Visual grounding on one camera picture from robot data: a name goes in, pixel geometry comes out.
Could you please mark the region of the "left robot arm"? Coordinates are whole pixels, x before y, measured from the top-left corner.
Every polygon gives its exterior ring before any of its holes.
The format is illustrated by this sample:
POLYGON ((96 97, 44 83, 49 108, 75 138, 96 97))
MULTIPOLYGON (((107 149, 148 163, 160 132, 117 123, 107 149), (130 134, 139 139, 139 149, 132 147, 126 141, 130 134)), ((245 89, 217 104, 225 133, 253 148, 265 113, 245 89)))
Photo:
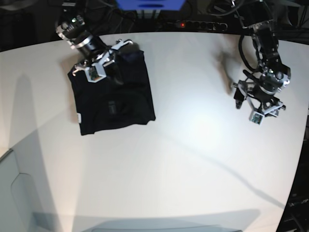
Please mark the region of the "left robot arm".
POLYGON ((247 101, 252 112, 249 120, 261 124, 265 117, 277 117, 286 106, 275 94, 290 84, 291 70, 281 61, 279 41, 273 31, 273 17, 264 0, 234 1, 236 14, 243 29, 249 29, 257 57, 257 66, 250 66, 242 49, 244 36, 239 39, 239 53, 246 69, 245 80, 233 83, 236 108, 247 101))

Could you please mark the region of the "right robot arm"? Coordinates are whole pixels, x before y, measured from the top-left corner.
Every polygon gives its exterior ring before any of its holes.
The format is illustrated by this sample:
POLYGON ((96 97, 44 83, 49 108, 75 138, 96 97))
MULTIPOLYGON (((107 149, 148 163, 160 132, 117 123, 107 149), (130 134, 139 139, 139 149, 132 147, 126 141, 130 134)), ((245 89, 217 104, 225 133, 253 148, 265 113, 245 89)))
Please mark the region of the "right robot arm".
POLYGON ((119 39, 115 45, 106 45, 87 27, 82 16, 83 7, 82 0, 65 0, 62 3, 62 13, 55 25, 57 35, 83 57, 73 66, 72 76, 81 74, 90 83, 108 78, 117 85, 123 85, 117 60, 122 51, 126 51, 127 47, 134 46, 135 43, 130 39, 119 39))

